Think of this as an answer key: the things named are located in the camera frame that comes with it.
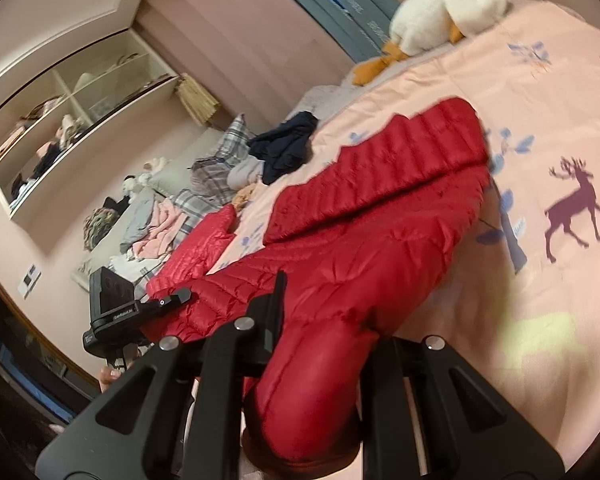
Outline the left hand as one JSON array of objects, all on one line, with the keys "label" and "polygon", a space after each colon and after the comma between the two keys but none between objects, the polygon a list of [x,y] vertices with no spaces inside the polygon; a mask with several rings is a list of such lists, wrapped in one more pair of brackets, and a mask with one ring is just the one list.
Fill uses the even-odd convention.
[{"label": "left hand", "polygon": [[[140,351],[140,349],[136,349],[135,350],[135,354],[134,356],[126,361],[126,368],[131,368],[134,364],[134,361],[139,359],[142,356],[142,352]],[[109,389],[109,387],[117,380],[119,379],[122,374],[124,373],[124,370],[122,370],[121,368],[117,368],[111,365],[106,365],[104,366],[98,375],[98,383],[99,383],[99,388],[101,392],[105,392]],[[49,424],[48,425],[48,429],[53,433],[56,434],[56,436],[59,436],[60,434],[62,434],[65,431],[65,428],[63,426],[60,425],[56,425],[56,424]]]}]

